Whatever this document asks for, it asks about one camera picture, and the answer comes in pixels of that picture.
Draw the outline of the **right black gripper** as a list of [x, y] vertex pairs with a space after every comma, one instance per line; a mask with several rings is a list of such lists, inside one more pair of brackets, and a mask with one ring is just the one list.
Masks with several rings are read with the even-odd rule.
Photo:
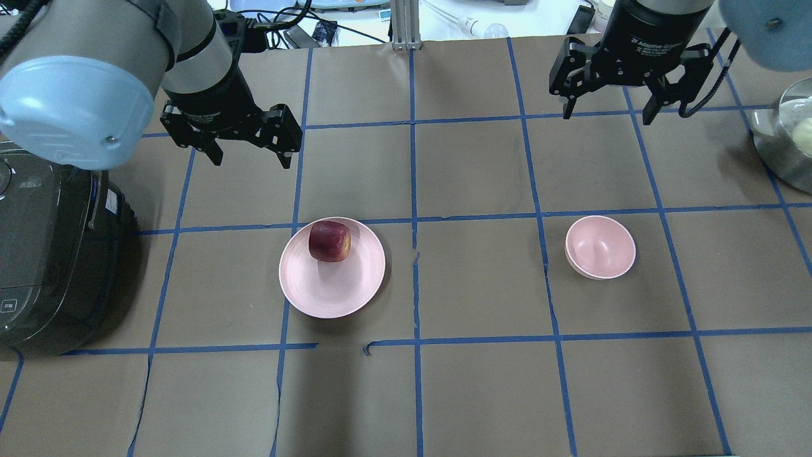
[[595, 44], [568, 36], [550, 71], [550, 93], [570, 119], [577, 99], [605, 86], [646, 86], [642, 124], [662, 108], [693, 102], [713, 68], [711, 46], [690, 46], [711, 1], [617, 1]]

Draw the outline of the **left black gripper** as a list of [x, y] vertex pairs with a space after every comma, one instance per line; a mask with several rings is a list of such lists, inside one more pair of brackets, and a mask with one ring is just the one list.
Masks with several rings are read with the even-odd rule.
[[196, 93], [166, 90], [160, 123], [175, 142], [198, 147], [215, 167], [223, 162], [216, 138], [247, 141], [276, 154], [282, 168], [292, 167], [301, 150], [303, 130], [284, 103], [266, 110], [255, 104], [241, 70], [232, 67], [209, 89]]

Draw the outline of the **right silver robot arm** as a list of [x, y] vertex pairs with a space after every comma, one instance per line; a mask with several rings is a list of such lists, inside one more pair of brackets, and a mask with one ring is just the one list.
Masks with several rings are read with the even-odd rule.
[[548, 84], [550, 94], [563, 100], [563, 118], [571, 117], [580, 96], [606, 86], [647, 87], [646, 125], [669, 106], [690, 117], [713, 98], [714, 88], [703, 98], [699, 93], [731, 35], [736, 40], [715, 86], [740, 50], [764, 69], [810, 69], [809, 1], [719, 1], [724, 28], [716, 44], [690, 44], [711, 6], [711, 1], [617, 1], [596, 44], [566, 38]]

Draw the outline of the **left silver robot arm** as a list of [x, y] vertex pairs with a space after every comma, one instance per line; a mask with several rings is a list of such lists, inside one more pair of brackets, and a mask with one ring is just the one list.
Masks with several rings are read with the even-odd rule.
[[220, 165], [218, 141], [242, 141], [289, 168], [301, 125], [285, 104], [258, 107], [240, 69], [270, 29], [206, 1], [3, 1], [2, 134], [55, 164], [110, 170], [164, 93], [177, 147]]

